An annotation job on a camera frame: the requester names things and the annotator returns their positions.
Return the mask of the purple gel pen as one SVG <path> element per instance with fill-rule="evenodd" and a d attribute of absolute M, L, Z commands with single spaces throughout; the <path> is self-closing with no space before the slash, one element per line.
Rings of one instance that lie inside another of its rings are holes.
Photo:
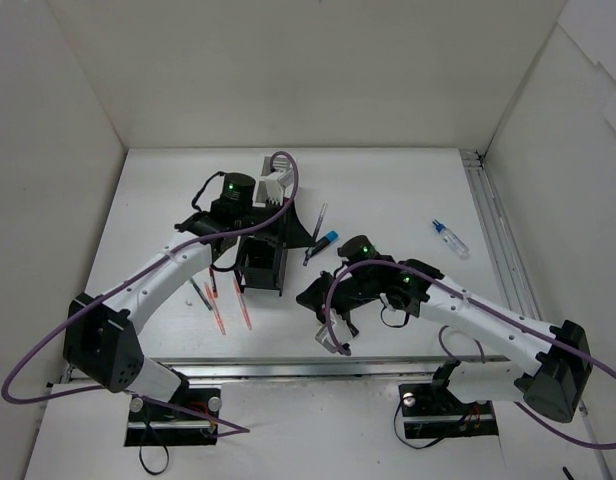
<path fill-rule="evenodd" d="M 310 254 L 311 254 L 312 249 L 314 248 L 314 245 L 316 244 L 318 240 L 319 232 L 320 232 L 325 214 L 327 212 L 327 208 L 328 208 L 328 203 L 323 203 L 323 205 L 321 206 L 315 227 L 313 229 L 313 234 L 312 234 L 313 246 L 308 247 L 307 250 L 305 251 L 304 260 L 302 262 L 303 267 L 306 267 L 309 263 Z"/>

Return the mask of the green gel pen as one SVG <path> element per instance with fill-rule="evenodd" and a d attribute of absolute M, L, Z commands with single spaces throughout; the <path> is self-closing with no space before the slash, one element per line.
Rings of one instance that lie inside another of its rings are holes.
<path fill-rule="evenodd" d="M 192 288 L 194 289 L 196 294 L 199 296 L 199 298 L 201 299 L 202 303 L 207 308 L 207 310 L 212 312 L 213 311 L 213 307 L 212 307 L 211 303 L 209 302 L 208 298 L 206 297 L 206 295 L 202 292 L 202 290 L 199 287 L 199 285 L 197 284 L 197 282 L 193 278 L 191 278 L 191 279 L 189 279 L 189 283 L 191 284 Z"/>

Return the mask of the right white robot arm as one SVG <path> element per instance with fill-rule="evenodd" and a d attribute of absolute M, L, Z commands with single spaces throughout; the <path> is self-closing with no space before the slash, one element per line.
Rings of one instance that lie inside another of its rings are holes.
<path fill-rule="evenodd" d="M 569 423 L 592 372 L 577 356 L 590 351 L 585 330 L 569 320 L 540 322 L 471 294 L 440 270 L 415 259 L 380 254 L 364 235 L 338 249 L 339 276 L 323 271 L 296 301 L 322 326 L 317 341 L 334 354 L 350 355 L 358 331 L 352 310 L 379 301 L 408 318 L 448 326 L 506 358 L 501 367 L 447 361 L 432 381 L 433 405 L 452 412 L 463 403 L 519 401 L 542 417 Z"/>

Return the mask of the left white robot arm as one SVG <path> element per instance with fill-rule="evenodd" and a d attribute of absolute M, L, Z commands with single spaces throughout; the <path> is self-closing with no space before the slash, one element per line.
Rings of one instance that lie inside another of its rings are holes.
<path fill-rule="evenodd" d="M 139 333 L 159 307 L 197 273 L 208 269 L 238 238 L 260 239 L 287 248 L 308 247 L 312 238 L 294 207 L 295 169 L 259 179 L 230 172 L 209 210 L 197 208 L 176 225 L 174 238 L 118 293 L 77 296 L 63 357 L 111 393 L 152 398 L 163 418 L 179 418 L 188 406 L 187 377 L 144 355 Z"/>

